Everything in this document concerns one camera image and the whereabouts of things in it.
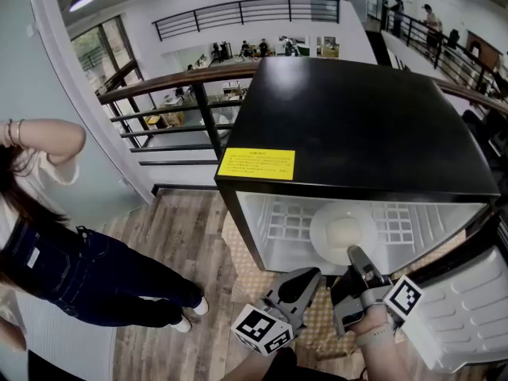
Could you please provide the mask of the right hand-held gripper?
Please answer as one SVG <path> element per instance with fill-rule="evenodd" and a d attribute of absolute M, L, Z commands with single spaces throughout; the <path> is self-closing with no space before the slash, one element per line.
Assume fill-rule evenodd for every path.
<path fill-rule="evenodd" d="M 344 336 L 372 305 L 385 305 L 397 322 L 404 322 L 421 301 L 423 291 L 406 276 L 393 284 L 358 245 L 348 248 L 348 257 L 352 266 L 331 288 L 337 335 Z"/>

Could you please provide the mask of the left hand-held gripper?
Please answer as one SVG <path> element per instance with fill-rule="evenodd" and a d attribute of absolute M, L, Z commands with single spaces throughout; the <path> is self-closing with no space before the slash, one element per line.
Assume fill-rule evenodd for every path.
<path fill-rule="evenodd" d="M 275 288 L 254 305 L 246 304 L 231 330 L 245 346 L 270 356 L 297 338 L 306 327 L 303 314 L 321 282 L 317 267 L 299 268 L 280 276 Z"/>

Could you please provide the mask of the black mini fridge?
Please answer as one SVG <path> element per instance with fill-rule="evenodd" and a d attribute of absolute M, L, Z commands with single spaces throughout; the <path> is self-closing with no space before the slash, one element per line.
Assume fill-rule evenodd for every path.
<path fill-rule="evenodd" d="M 331 298 L 352 263 L 330 263 L 311 241 L 268 239 L 275 201 L 406 204 L 414 244 L 376 241 L 369 256 L 393 284 L 461 231 L 466 240 L 402 275 L 423 296 L 404 322 L 388 312 L 388 325 L 432 371 L 508 366 L 508 170 L 489 165 L 445 93 L 430 77 L 366 63 L 271 58 L 256 70 L 225 150 L 294 150 L 294 177 L 215 181 L 257 267 L 279 277 L 317 267 Z"/>

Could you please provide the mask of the person's right forearm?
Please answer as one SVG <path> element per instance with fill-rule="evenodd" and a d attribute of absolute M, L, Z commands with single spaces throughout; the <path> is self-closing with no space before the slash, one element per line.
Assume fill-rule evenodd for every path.
<path fill-rule="evenodd" d="M 413 381 L 393 339 L 374 341 L 360 348 L 368 381 Z"/>

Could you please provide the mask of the person's right hand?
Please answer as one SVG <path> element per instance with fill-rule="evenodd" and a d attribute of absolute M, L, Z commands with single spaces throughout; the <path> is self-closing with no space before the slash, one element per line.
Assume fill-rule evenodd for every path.
<path fill-rule="evenodd" d="M 369 331 L 389 324 L 389 313 L 385 305 L 372 305 L 368 307 L 364 317 L 351 326 L 351 330 L 357 335 L 368 333 Z"/>

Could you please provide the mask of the beige checked tablecloth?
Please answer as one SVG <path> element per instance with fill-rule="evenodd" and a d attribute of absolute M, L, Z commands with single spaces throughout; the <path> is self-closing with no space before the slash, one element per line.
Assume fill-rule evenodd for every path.
<path fill-rule="evenodd" d="M 233 285 L 233 296 L 239 301 L 254 304 L 268 292 L 268 288 L 279 277 L 279 274 L 261 271 L 257 267 L 230 214 L 226 215 L 222 237 L 229 247 L 237 272 L 237 279 Z M 466 232 L 461 231 L 428 256 L 395 272 L 392 279 L 398 280 L 400 276 L 408 275 L 440 259 L 465 240 Z M 356 337 L 353 333 L 349 332 L 340 338 L 336 335 L 330 292 L 326 289 L 325 280 L 326 277 L 321 279 L 314 300 L 305 311 L 304 324 L 306 328 L 296 339 L 297 346 L 314 352 L 319 360 L 343 357 L 356 351 Z"/>

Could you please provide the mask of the white plate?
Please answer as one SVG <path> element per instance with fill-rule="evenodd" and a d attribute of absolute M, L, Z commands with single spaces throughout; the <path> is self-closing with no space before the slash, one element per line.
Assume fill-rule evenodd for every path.
<path fill-rule="evenodd" d="M 376 226 L 369 211 L 350 202 L 331 202 L 313 216 L 310 223 L 310 241 L 316 253 L 330 263 L 347 266 L 350 264 L 348 248 L 333 250 L 327 245 L 325 227 L 341 217 L 355 217 L 362 228 L 362 241 L 358 244 L 367 256 L 372 256 L 376 246 Z"/>

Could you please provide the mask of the pale wristband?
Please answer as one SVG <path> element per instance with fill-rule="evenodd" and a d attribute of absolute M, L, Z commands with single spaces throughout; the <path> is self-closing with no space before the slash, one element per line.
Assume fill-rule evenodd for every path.
<path fill-rule="evenodd" d="M 393 330 L 388 324 L 370 329 L 366 333 L 356 337 L 356 346 L 362 348 L 369 344 L 391 340 L 394 337 Z"/>

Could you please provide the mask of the person's black shirt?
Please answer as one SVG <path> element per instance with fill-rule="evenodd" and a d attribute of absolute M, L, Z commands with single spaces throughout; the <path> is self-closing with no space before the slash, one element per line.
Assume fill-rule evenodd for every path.
<path fill-rule="evenodd" d="M 348 381 L 338 375 L 297 365 L 292 348 L 281 348 L 270 356 L 251 352 L 220 381 Z"/>

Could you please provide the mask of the yellow label sticker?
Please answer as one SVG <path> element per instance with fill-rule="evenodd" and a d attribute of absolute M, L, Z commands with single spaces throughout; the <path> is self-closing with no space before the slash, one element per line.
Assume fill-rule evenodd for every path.
<path fill-rule="evenodd" d="M 217 174 L 291 181 L 294 177 L 294 162 L 294 150 L 227 148 Z"/>

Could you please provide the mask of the wooden topped black railing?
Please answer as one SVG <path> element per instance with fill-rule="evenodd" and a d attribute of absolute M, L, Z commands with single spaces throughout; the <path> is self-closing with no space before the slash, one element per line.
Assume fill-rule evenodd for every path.
<path fill-rule="evenodd" d="M 140 132 L 125 132 L 121 134 L 121 138 L 135 138 L 144 137 L 148 138 L 157 135 L 168 135 L 173 133 L 190 133 L 190 132 L 207 132 L 209 134 L 209 144 L 178 144 L 178 145 L 166 145 L 156 147 L 135 147 L 131 148 L 130 152 L 133 154 L 142 154 L 149 152 L 185 152 L 185 151 L 198 151 L 198 150 L 210 150 L 213 149 L 216 156 L 219 149 L 223 149 L 225 144 L 220 144 L 221 139 L 219 138 L 219 132 L 229 131 L 233 127 L 233 121 L 216 122 L 213 116 L 212 109 L 222 109 L 226 107 L 239 107 L 244 100 L 248 88 L 241 88 L 241 93 L 238 99 L 221 99 L 216 101 L 209 101 L 206 94 L 205 84 L 214 82 L 231 82 L 233 80 L 249 79 L 256 75 L 259 63 L 246 63 L 246 64 L 235 64 L 228 65 L 225 67 L 215 67 L 213 69 L 202 69 L 194 71 L 180 72 L 174 75 L 165 75 L 158 78 L 150 79 L 148 81 L 140 82 L 130 87 L 122 87 L 116 90 L 113 89 L 113 82 L 110 81 L 111 89 L 107 90 L 106 93 L 98 94 L 98 100 L 102 105 L 116 105 L 121 100 L 127 100 L 130 104 L 134 103 L 134 98 L 143 94 L 155 94 L 162 90 L 179 89 L 180 87 L 185 92 L 187 88 L 191 88 L 194 93 L 194 101 L 190 101 L 190 104 L 182 106 L 163 104 L 159 107 L 154 107 L 152 110 L 144 112 L 135 111 L 133 114 L 116 115 L 110 120 L 112 123 L 128 121 L 130 119 L 145 119 L 149 116 L 162 116 L 165 114 L 172 114 L 178 112 L 194 111 L 199 110 L 203 125 L 201 126 L 190 126 L 190 127 L 167 127 L 163 129 L 146 129 Z M 442 80 L 434 76 L 429 76 L 435 84 L 445 94 L 450 94 L 454 97 L 466 99 L 476 105 L 481 105 L 489 110 L 496 110 L 501 114 L 508 115 L 508 105 L 502 104 L 499 101 L 495 101 L 492 98 L 488 98 L 485 95 L 481 95 L 479 91 L 472 90 L 467 87 L 459 86 L 456 83 Z M 209 124 L 206 124 L 205 118 L 210 113 L 211 120 Z M 201 166 L 201 165 L 212 165 L 217 164 L 218 161 L 212 160 L 138 160 L 139 165 L 142 167 L 162 167 L 162 166 Z"/>

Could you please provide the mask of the black metal railing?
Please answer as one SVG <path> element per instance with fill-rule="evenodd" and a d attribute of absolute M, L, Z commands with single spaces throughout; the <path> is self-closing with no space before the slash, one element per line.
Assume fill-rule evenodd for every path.
<path fill-rule="evenodd" d="M 205 6 L 161 18 L 152 24 L 159 41 L 227 25 L 266 21 L 317 21 L 338 24 L 339 0 L 241 0 Z"/>
<path fill-rule="evenodd" d="M 384 1 L 381 29 L 392 33 L 393 19 L 393 12 L 387 1 Z M 501 52 L 474 33 L 468 33 L 467 42 L 461 44 L 459 31 L 452 29 L 448 34 L 441 32 L 437 54 L 432 57 L 426 45 L 426 31 L 424 21 L 403 14 L 399 40 L 407 47 L 423 55 L 433 68 L 452 82 L 490 98 L 502 101 L 508 99 L 508 90 L 497 84 L 496 64 L 501 58 Z"/>

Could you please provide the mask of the dark framed window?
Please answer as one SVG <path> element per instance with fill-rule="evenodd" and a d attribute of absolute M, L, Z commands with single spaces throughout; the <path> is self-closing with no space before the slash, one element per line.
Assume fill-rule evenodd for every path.
<path fill-rule="evenodd" d="M 87 30 L 71 40 L 83 72 L 96 94 L 112 83 L 131 86 L 143 80 L 132 46 L 119 16 Z"/>

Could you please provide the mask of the frosted glass door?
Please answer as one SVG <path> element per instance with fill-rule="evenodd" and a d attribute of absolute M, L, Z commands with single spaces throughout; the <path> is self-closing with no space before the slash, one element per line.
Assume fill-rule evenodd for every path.
<path fill-rule="evenodd" d="M 0 121 L 41 118 L 87 134 L 77 180 L 47 190 L 76 225 L 100 230 L 152 201 L 152 182 L 90 88 L 57 1 L 0 0 Z"/>

